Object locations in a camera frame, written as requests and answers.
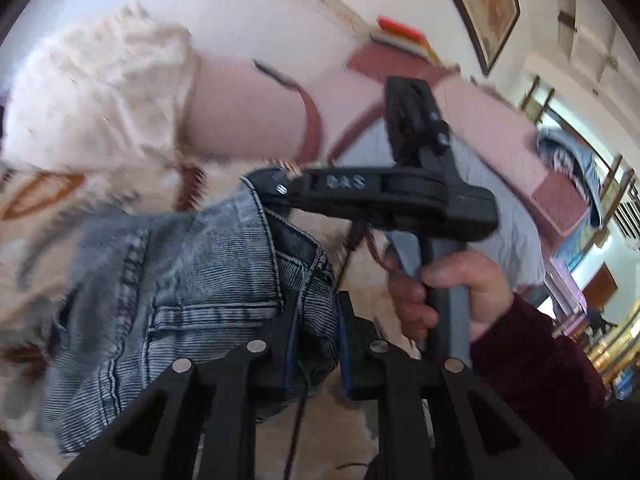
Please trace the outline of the right hand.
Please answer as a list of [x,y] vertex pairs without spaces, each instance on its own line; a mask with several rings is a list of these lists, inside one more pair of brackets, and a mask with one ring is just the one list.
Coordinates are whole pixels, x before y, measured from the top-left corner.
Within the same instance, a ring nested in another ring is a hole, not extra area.
[[386,250],[387,283],[401,333],[412,341],[427,336],[439,314],[426,302],[426,290],[464,286],[470,298],[470,341],[480,339],[510,310],[514,293],[500,266],[474,249],[455,252],[424,266],[417,278],[401,269],[395,248]]

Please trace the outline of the dark red sleeve forearm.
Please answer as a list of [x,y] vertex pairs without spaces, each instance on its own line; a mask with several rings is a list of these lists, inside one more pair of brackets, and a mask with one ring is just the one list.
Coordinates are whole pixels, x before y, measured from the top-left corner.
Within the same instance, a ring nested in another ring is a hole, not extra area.
[[576,479],[639,477],[639,403],[609,401],[575,341],[519,296],[471,346],[477,377]]

